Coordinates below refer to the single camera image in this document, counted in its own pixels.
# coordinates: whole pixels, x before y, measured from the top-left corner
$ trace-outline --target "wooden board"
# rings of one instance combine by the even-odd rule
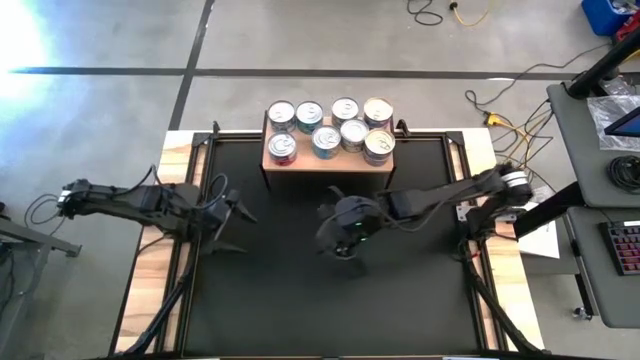
[[[331,125],[331,118],[325,117],[323,119],[324,125]],[[262,167],[265,171],[326,171],[326,172],[376,172],[376,173],[389,173],[393,169],[393,155],[382,166],[371,166],[364,161],[363,155],[359,153],[350,153],[344,151],[342,148],[333,159],[323,160],[318,158],[311,149],[311,135],[300,132],[297,128],[291,132],[291,135],[296,139],[298,146],[298,157],[296,161],[287,166],[280,166],[271,160],[269,157],[268,142],[271,135],[273,135],[273,129],[269,124],[265,126],[265,141],[262,151]]]
[[[487,129],[412,129],[412,131],[462,131],[472,174],[478,174],[496,164],[491,137]],[[163,182],[182,182],[184,180],[193,133],[193,131],[170,131],[167,133],[159,168],[160,178]],[[459,161],[455,159],[454,156],[456,175],[460,179],[462,168]],[[194,180],[196,184],[200,181],[201,164],[202,159],[199,159]],[[513,236],[513,229],[509,225],[499,224],[496,230],[500,234]],[[155,239],[156,235],[158,235],[157,232],[145,229],[142,244]],[[525,337],[537,347],[543,348],[544,344],[517,242],[493,237],[487,242],[487,248],[498,301]],[[162,302],[170,256],[170,240],[162,241],[149,248],[148,252],[145,251],[140,255],[134,270],[116,351],[125,350],[133,344],[158,310]],[[483,275],[481,267],[479,264],[477,265],[478,272]],[[481,309],[489,346],[495,349],[497,341],[493,320],[483,301],[481,301]],[[172,313],[168,337],[174,333],[175,311]],[[173,344],[172,338],[167,344]],[[513,344],[511,342],[509,344],[510,349],[515,351]]]

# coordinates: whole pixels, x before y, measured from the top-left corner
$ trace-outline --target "paper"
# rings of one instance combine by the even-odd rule
[[[523,206],[527,211],[533,209],[538,204],[529,202]],[[556,222],[543,225],[535,231],[518,239],[520,252],[532,255],[546,256],[559,259],[560,251],[558,250],[558,233],[556,232]]]

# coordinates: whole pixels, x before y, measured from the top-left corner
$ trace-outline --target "black line on floor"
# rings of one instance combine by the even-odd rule
[[[9,70],[11,74],[34,75],[150,75],[182,76],[185,69],[179,68],[121,68],[121,67],[23,67]]]
[[[187,61],[187,68],[184,77],[182,78],[182,84],[180,84],[180,90],[178,90],[176,104],[174,105],[173,112],[171,113],[169,130],[180,129],[182,114],[184,114],[184,108],[187,104],[187,97],[189,96],[189,90],[191,89],[195,69],[198,65],[198,58],[200,57],[200,51],[202,50],[202,44],[204,43],[204,36],[207,33],[207,22],[209,21],[209,15],[211,14],[214,2],[215,0],[207,0],[204,3],[202,15],[200,16],[200,23],[198,24],[198,30],[196,31],[196,37],[193,39],[191,54],[189,54],[189,60]]]
[[[384,79],[513,79],[517,72],[418,71],[418,70],[313,70],[313,69],[196,69],[195,76],[216,77],[296,77],[296,78],[384,78]],[[577,73],[527,73],[520,80],[564,81]]]

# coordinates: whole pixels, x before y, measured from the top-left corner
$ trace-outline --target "plastic bag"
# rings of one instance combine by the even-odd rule
[[[640,106],[640,96],[604,96],[588,98],[587,104],[591,118],[596,124],[596,132],[600,139],[600,150],[622,150],[640,152],[640,138],[628,136],[605,135],[604,129],[620,120]]]

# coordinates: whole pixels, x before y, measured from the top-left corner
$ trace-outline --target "can label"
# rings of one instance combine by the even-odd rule
[[[305,101],[296,109],[298,130],[311,135],[319,126],[322,126],[322,107],[313,101]]]
[[[340,128],[343,122],[357,118],[359,111],[355,100],[348,97],[340,98],[331,106],[331,122],[333,126]]]
[[[267,117],[273,131],[291,132],[296,128],[295,109],[288,101],[279,100],[271,104]]]
[[[372,130],[364,140],[364,160],[372,166],[384,165],[394,147],[396,139],[384,130]]]
[[[268,148],[269,156],[276,165],[286,166],[296,160],[296,139],[289,133],[278,132],[271,135]]]
[[[393,117],[393,106],[383,98],[371,98],[364,103],[364,121],[370,128],[387,126]]]
[[[342,137],[342,148],[347,152],[362,151],[362,144],[367,137],[369,127],[364,121],[347,120],[340,127],[340,135]]]
[[[321,126],[312,135],[313,153],[320,159],[331,159],[340,150],[340,132],[333,126]]]

